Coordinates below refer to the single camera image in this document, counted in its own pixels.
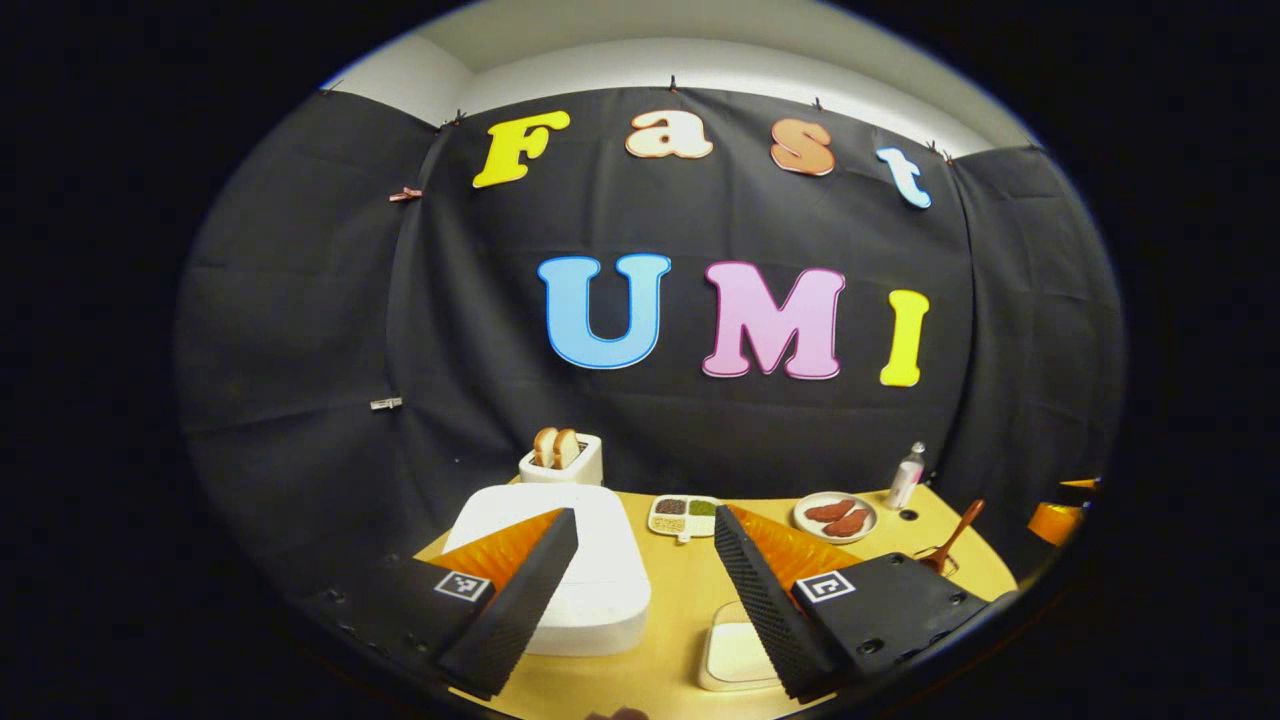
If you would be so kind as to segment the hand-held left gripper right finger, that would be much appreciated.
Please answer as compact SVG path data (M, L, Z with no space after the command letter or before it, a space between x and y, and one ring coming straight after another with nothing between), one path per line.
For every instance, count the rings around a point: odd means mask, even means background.
M732 503L716 511L714 546L799 701L896 678L1001 609L906 553L860 560Z

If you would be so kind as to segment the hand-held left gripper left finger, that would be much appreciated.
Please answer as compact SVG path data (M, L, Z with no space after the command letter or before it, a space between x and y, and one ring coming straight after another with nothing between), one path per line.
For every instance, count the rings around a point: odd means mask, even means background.
M430 561L383 560L315 594L315 615L399 673L489 700L504 688L579 548L553 509Z

